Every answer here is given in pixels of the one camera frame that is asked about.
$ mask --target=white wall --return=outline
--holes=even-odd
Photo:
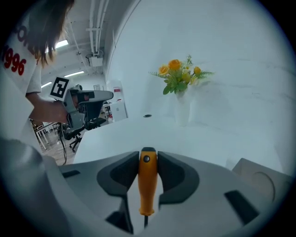
[[[103,60],[104,71],[107,74],[109,63],[113,55],[113,48],[117,44],[119,36],[124,28],[125,22],[130,15],[129,9],[139,0],[110,0],[111,16],[108,22],[105,38],[105,54]]]
[[[101,90],[107,89],[106,81],[104,75],[85,75],[73,79],[75,84],[82,85],[83,90],[92,90],[94,85],[100,85]]]
[[[107,81],[122,82],[129,118],[173,116],[173,94],[162,95],[164,82],[148,72],[188,53],[216,72],[196,94],[191,121],[270,142],[291,174],[295,61],[272,17],[254,1],[141,0],[107,65]]]
[[[104,87],[104,90],[107,89],[104,75],[83,75],[83,76],[76,76],[69,79],[71,80],[71,83],[73,84],[73,86],[77,84],[82,85],[83,90],[93,90],[93,86],[98,84],[100,85],[101,90],[103,90],[103,87]],[[47,100],[53,100],[52,98],[49,97],[53,84],[54,84],[54,81],[52,81],[52,84],[43,87],[39,95]]]

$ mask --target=floor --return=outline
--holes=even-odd
[[[87,130],[83,130],[81,132],[81,136],[83,137],[84,133]],[[46,138],[48,140],[48,144],[46,144],[44,138],[42,137],[42,141],[46,147],[46,150],[41,146],[41,151],[43,153],[44,156],[51,156],[55,159],[55,162],[57,163],[57,165],[63,165],[63,163],[65,162],[65,158],[64,158],[64,151],[63,151],[63,146],[61,144],[60,139],[57,135],[57,131],[55,130],[55,134],[54,132],[51,130],[50,132],[46,133]],[[75,153],[72,151],[72,149],[69,147],[70,143],[72,143],[75,139],[72,138],[71,140],[65,140],[63,139],[63,143],[64,145],[66,144],[66,152],[67,152],[67,162],[66,164],[73,164],[74,158],[75,158]],[[79,147],[79,143],[76,145],[75,150],[77,150]]]

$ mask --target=black gripper pad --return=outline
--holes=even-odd
[[[239,191],[230,191],[224,195],[244,225],[248,224],[259,215],[259,212]]]
[[[101,169],[97,174],[98,184],[111,196],[126,198],[139,169],[139,152]]]
[[[164,192],[160,195],[159,207],[162,204],[184,202],[196,191],[199,184],[198,174],[186,163],[159,151],[157,169]]]

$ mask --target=black hole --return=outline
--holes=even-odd
[[[71,176],[74,176],[74,175],[78,175],[78,174],[80,174],[80,172],[78,170],[72,170],[72,171],[62,173],[62,175],[64,176],[65,179],[69,178]]]
[[[259,215],[258,211],[239,191],[230,191],[225,193],[224,196],[227,198],[244,225],[248,224]]]
[[[143,161],[145,163],[148,163],[150,161],[150,157],[149,156],[144,156]]]
[[[133,234],[133,230],[130,227],[128,219],[126,218],[124,212],[114,212],[107,217],[106,221],[126,232],[130,232],[131,234]]]

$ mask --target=green leaves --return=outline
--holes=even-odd
[[[172,76],[172,77],[176,77],[176,71],[175,70],[171,70],[169,69],[169,74]]]
[[[153,76],[158,76],[158,77],[161,77],[161,78],[164,78],[164,79],[167,79],[169,77],[169,75],[160,75],[157,72],[149,72],[149,74],[151,74]]]
[[[198,78],[198,79],[203,79],[203,78],[206,78],[207,76],[209,75],[213,75],[214,73],[213,72],[209,72],[209,71],[201,71],[200,74],[195,74],[195,76]]]
[[[191,60],[191,55],[190,54],[188,54],[186,62],[187,62],[188,65],[192,65],[193,64],[192,63],[192,60]]]
[[[167,85],[164,89],[163,89],[163,94],[168,94],[170,92],[171,88],[169,85]]]
[[[185,91],[187,89],[187,84],[185,82],[180,82],[178,85],[177,85],[177,89],[179,91]]]
[[[175,88],[175,87],[177,86],[177,84],[178,84],[178,80],[177,80],[176,78],[173,77],[173,78],[170,80],[170,84],[171,84],[171,87]]]

